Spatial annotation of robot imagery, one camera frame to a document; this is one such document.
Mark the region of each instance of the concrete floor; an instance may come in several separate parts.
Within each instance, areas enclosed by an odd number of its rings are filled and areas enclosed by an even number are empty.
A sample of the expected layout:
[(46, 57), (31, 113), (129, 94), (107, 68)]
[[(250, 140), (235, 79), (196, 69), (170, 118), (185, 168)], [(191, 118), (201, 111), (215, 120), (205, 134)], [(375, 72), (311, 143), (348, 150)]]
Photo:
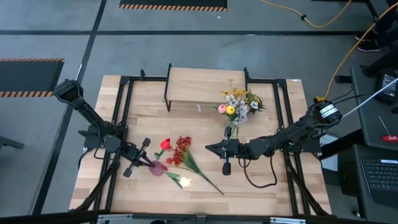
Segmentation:
[[(229, 0), (228, 12), (132, 11), (118, 9), (118, 0), (107, 0), (99, 30), (314, 30), (291, 12), (258, 0)], [(381, 2), (375, 8), (385, 10)], [(338, 2), (284, 1), (306, 13), (316, 24), (329, 21), (343, 6)], [(2, 0), (2, 30), (91, 30), (100, 1)], [(354, 3), (336, 23), (325, 30), (364, 30), (372, 23), (365, 4)], [(88, 43), (88, 35), (0, 35), (0, 58), (65, 58), (60, 82), (75, 78)], [(253, 35), (97, 35), (82, 86), (85, 99), (96, 103), (103, 75), (166, 75), (168, 63), (176, 67), (242, 70), (252, 77), (298, 78), (303, 82), (307, 104), (324, 94), (335, 68), (355, 44), (351, 36), (253, 36)], [(355, 51), (341, 68), (369, 64), (385, 51), (363, 54)], [(330, 98), (350, 90), (333, 84)], [(55, 98), (0, 98), (0, 135), (25, 143), (0, 152), (0, 217), (29, 214), (40, 179), (57, 135), (65, 105)], [(342, 113), (354, 100), (339, 104)], [(88, 123), (73, 113), (44, 213), (68, 210), (77, 175), (83, 138), (78, 130)], [(359, 128), (357, 114), (331, 131), (343, 136)], [(352, 198), (339, 187), (327, 186), (335, 215), (354, 218)]]

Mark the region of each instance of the white flower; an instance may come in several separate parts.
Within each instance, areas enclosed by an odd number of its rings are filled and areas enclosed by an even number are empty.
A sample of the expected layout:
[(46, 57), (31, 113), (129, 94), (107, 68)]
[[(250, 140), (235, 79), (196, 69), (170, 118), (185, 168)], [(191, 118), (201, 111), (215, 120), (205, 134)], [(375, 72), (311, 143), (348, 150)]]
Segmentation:
[(250, 106), (251, 106), (251, 108), (253, 108), (255, 110), (259, 108), (259, 104), (256, 101), (252, 101), (250, 103)]
[(180, 185), (182, 187), (189, 187), (192, 185), (192, 179), (186, 178), (186, 177), (181, 177), (180, 179)]

